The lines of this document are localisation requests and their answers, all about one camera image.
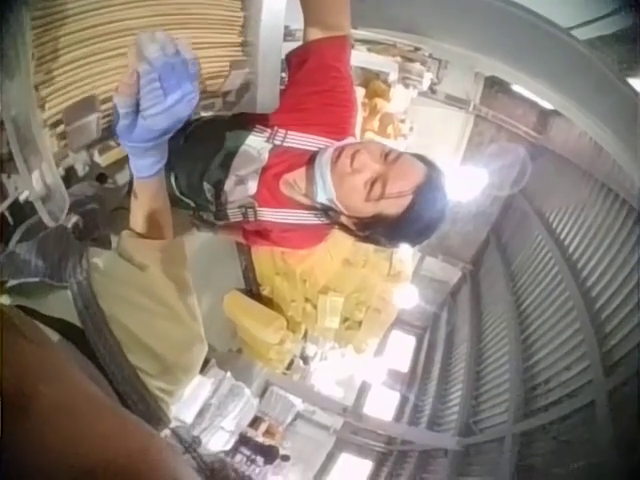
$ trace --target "blue glove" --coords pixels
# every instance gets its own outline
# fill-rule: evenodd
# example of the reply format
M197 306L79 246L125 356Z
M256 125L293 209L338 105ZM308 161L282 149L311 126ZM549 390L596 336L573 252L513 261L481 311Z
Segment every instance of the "blue glove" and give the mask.
M138 35L135 50L135 70L113 96L113 123L133 176L149 178L164 169L169 138L198 105L200 65L164 32Z

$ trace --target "striped strap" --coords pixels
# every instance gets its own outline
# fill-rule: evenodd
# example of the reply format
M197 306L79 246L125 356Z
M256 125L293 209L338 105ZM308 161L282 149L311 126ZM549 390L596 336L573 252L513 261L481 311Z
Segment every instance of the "striped strap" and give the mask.
M291 132L278 127L258 126L253 129L251 135L274 146L300 148L312 152L335 144L335 141L328 138ZM323 213L312 210L243 206L228 209L227 215L230 222L263 221L294 225L323 225L331 223Z

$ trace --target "beige sleeve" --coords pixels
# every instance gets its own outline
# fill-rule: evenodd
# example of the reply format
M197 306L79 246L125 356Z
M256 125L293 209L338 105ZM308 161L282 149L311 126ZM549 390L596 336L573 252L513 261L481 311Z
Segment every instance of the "beige sleeve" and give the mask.
M168 409L207 352L184 240L125 231L115 250L92 251L91 278L129 360Z

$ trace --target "red t-shirt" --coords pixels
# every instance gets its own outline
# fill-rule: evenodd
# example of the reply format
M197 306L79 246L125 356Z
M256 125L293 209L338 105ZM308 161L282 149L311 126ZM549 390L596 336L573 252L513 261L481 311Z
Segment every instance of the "red t-shirt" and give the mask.
M328 37L304 43L287 55L286 62L288 82L280 106L269 115L252 115L251 122L336 141L353 136L357 106L351 75L351 39ZM309 165L312 156L313 152L307 150L274 147L260 175L254 196L257 205L308 208L282 193L280 180ZM331 229L330 225L251 222L242 226L242 235L251 246L305 249L321 243Z

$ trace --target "face mask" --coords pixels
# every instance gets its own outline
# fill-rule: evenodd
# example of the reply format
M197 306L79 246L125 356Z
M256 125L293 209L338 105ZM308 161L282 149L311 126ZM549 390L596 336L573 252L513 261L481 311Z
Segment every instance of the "face mask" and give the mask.
M338 203L336 189L331 178L331 159L338 147L354 143L356 140L348 138L331 147L318 152L313 162L313 200L327 207L335 208L344 213L344 209Z

